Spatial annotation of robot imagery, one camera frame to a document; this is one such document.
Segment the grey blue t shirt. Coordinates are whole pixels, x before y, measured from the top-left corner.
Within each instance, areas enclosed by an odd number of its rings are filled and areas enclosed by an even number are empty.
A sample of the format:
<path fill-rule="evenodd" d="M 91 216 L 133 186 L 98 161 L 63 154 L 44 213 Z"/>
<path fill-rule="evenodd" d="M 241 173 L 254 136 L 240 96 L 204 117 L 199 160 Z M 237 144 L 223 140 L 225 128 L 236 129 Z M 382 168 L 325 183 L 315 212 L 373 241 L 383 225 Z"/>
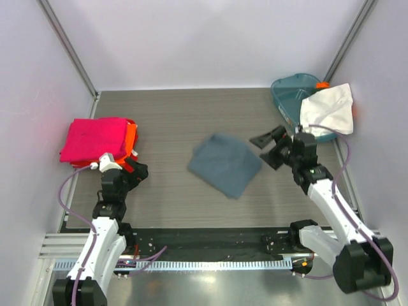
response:
<path fill-rule="evenodd" d="M 261 159 L 246 143 L 214 133 L 194 148 L 187 169 L 226 197 L 238 199 L 261 166 Z"/>

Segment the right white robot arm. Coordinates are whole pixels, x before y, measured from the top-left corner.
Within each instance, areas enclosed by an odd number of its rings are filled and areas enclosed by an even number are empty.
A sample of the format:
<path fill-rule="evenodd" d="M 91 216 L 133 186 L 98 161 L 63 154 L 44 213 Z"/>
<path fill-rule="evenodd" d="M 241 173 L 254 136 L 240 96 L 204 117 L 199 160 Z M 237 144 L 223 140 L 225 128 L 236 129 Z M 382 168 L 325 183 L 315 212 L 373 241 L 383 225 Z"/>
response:
<path fill-rule="evenodd" d="M 329 222 L 335 237 L 329 236 L 313 220 L 291 223 L 287 237 L 292 251 L 309 249 L 331 267 L 337 286 L 343 293 L 367 291 L 394 285 L 398 281 L 392 268 L 393 245 L 377 236 L 354 213 L 337 189 L 335 177 L 318 161 L 316 137 L 300 126 L 289 135 L 282 125 L 250 142 L 260 149 L 275 145 L 260 158 L 278 170 L 291 168 L 295 183 L 317 205 Z"/>

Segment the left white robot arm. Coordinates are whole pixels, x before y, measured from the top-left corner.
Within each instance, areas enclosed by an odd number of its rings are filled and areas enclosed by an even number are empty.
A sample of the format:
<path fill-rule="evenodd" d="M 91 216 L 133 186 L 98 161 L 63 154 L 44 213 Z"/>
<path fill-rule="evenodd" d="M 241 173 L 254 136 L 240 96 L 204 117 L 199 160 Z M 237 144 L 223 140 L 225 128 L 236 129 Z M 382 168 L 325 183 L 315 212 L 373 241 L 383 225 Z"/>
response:
<path fill-rule="evenodd" d="M 128 192 L 149 176 L 148 166 L 128 157 L 121 166 L 111 154 L 103 154 L 97 163 L 76 170 L 98 170 L 101 188 L 98 201 L 88 221 L 80 214 L 61 207 L 90 227 L 89 236 L 74 267 L 65 279 L 56 280 L 52 288 L 54 305 L 107 305 L 110 278 L 120 256 L 135 248 L 130 224 L 123 221 Z"/>

